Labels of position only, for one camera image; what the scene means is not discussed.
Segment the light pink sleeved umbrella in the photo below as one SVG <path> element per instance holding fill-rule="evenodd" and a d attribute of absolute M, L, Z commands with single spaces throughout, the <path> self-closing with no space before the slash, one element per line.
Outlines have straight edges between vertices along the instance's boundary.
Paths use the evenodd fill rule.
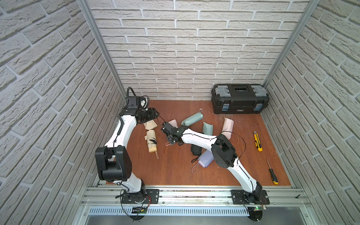
<path fill-rule="evenodd" d="M 170 125 L 172 125 L 173 127 L 178 128 L 178 123 L 177 123 L 176 119 L 173 119 L 173 120 L 169 121 L 168 123 Z"/>

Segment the beige umbrella sleeve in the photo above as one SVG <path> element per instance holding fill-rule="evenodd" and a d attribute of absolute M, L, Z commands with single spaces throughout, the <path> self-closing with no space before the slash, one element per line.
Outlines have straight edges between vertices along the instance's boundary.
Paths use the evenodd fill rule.
<path fill-rule="evenodd" d="M 157 123 L 154 120 L 150 120 L 146 123 L 144 123 L 144 127 L 146 130 L 153 130 L 157 127 Z"/>

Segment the beige umbrella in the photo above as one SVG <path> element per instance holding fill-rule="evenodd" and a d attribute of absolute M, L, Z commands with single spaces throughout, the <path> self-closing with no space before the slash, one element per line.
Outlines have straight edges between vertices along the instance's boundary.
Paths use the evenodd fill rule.
<path fill-rule="evenodd" d="M 155 153 L 156 158 L 159 159 L 158 153 L 157 153 L 158 141 L 157 141 L 157 138 L 156 138 L 155 131 L 153 129 L 148 130 L 147 133 L 146 133 L 146 136 L 144 138 L 145 138 L 145 140 L 147 142 L 149 153 Z"/>

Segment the black umbrella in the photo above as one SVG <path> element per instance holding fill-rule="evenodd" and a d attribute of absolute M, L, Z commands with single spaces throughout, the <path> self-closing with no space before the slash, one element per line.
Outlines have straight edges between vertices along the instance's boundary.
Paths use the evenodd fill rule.
<path fill-rule="evenodd" d="M 196 158 L 192 159 L 191 163 L 194 163 L 194 162 L 196 162 L 196 160 L 199 159 L 199 157 L 202 154 L 202 151 L 203 151 L 202 147 L 192 144 L 191 152 L 194 156 L 196 156 Z"/>

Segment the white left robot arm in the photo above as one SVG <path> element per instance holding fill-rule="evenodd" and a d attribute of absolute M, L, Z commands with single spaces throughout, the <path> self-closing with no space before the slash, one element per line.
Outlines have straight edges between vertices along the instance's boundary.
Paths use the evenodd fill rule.
<path fill-rule="evenodd" d="M 143 200 L 145 183 L 132 173 L 132 162 L 127 145 L 137 124 L 144 124 L 159 116 L 155 108 L 124 109 L 117 116 L 118 124 L 110 140 L 95 150 L 98 177 L 124 188 L 125 196 Z"/>

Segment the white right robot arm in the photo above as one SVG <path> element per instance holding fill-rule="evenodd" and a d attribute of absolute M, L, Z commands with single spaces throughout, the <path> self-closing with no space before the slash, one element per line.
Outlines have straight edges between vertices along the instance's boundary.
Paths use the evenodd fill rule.
<path fill-rule="evenodd" d="M 176 128 L 168 122 L 164 122 L 162 126 L 161 131 L 166 134 L 171 145 L 193 144 L 211 151 L 217 165 L 228 169 L 240 183 L 245 200 L 250 204 L 259 201 L 263 189 L 261 184 L 246 171 L 236 154 L 236 149 L 224 135 L 209 136 L 188 127 Z"/>

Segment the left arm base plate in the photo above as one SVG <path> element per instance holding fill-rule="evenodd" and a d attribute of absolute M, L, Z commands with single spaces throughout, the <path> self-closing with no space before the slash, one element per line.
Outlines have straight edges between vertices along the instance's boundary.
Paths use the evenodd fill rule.
<path fill-rule="evenodd" d="M 125 192 L 121 195 L 122 204 L 158 204 L 159 189 L 146 189 L 137 193 Z"/>

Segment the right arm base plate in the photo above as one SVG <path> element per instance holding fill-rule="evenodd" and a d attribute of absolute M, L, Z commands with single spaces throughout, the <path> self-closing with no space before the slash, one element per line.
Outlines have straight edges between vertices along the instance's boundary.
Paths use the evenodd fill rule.
<path fill-rule="evenodd" d="M 246 205 L 246 204 L 270 204 L 268 194 L 265 190 L 261 190 L 258 193 L 248 193 L 242 189 L 231 190 L 232 202 L 234 205 Z"/>

